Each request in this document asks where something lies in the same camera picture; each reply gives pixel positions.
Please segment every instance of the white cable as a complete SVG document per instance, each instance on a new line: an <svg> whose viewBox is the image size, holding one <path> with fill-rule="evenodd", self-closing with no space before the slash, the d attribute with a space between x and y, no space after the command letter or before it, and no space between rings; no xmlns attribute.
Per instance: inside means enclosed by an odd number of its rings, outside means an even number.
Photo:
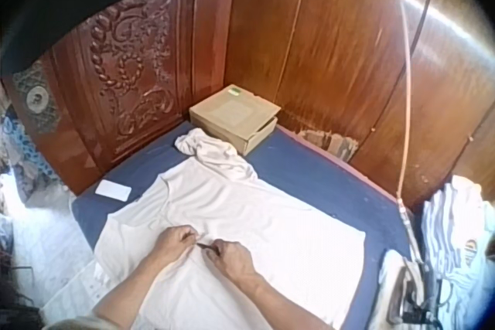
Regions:
<svg viewBox="0 0 495 330"><path fill-rule="evenodd" d="M404 48L405 48L405 135L404 135L404 151L402 153L401 174L399 175L399 183L397 187L397 204L399 213L401 214L402 222L408 233L411 258L418 263L422 263L421 254L419 253L418 241L416 240L414 231L412 230L411 221L409 220L408 211L402 201L402 188L404 186L405 169L408 164L409 141L411 137L411 50L409 46L408 19L405 14L404 2L399 0L401 5L402 31L404 33Z"/></svg>

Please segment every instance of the person's hand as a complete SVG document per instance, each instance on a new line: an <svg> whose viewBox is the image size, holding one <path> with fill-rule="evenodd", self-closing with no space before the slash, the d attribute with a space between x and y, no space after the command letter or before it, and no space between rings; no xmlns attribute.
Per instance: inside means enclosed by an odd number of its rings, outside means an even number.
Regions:
<svg viewBox="0 0 495 330"><path fill-rule="evenodd" d="M191 226L169 227L156 240L149 254L160 268L175 262L196 243L198 232Z"/></svg>
<svg viewBox="0 0 495 330"><path fill-rule="evenodd" d="M240 243L230 243L223 240L215 240L211 244L218 253L206 249L206 255L215 267L232 281L241 290L249 281L258 279L260 275L254 269L253 258L249 250Z"/></svg>

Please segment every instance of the wooden wall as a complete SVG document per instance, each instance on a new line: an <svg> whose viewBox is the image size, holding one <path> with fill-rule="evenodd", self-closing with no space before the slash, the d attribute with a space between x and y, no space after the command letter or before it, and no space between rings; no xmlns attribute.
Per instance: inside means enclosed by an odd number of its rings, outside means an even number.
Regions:
<svg viewBox="0 0 495 330"><path fill-rule="evenodd" d="M475 0L405 0L411 208L454 171L495 199L495 38ZM233 0L225 83L282 106L281 124L354 139L350 164L394 194L404 136L398 0Z"/></svg>

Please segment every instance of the blue mattress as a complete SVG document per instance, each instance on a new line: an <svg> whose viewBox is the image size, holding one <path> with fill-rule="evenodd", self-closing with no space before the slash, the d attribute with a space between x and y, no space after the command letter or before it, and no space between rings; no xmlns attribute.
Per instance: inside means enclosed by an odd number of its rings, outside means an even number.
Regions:
<svg viewBox="0 0 495 330"><path fill-rule="evenodd" d="M182 123L122 162L105 178L131 186L129 201L137 199L159 173L186 158L174 148L173 142L191 128L190 123ZM343 326L345 329L365 328L377 293L384 252L395 249L409 256L405 228L395 204L278 129L253 150L247 160L261 179L366 233L363 275ZM126 205L126 202L96 195L95 187L90 187L73 203L73 214L93 249L107 214Z"/></svg>

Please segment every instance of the tiled floor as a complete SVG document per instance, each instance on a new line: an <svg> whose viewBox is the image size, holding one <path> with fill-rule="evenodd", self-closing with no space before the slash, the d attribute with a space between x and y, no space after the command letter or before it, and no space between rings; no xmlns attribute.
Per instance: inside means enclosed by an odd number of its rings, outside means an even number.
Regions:
<svg viewBox="0 0 495 330"><path fill-rule="evenodd" d="M61 185L51 185L23 205L14 178L3 175L2 184L14 223L14 264L32 267L15 271L19 290L43 309L49 323L87 313L105 290L92 282L93 253L70 212L72 195ZM71 300L64 291L71 293ZM57 302L61 297L64 303Z"/></svg>

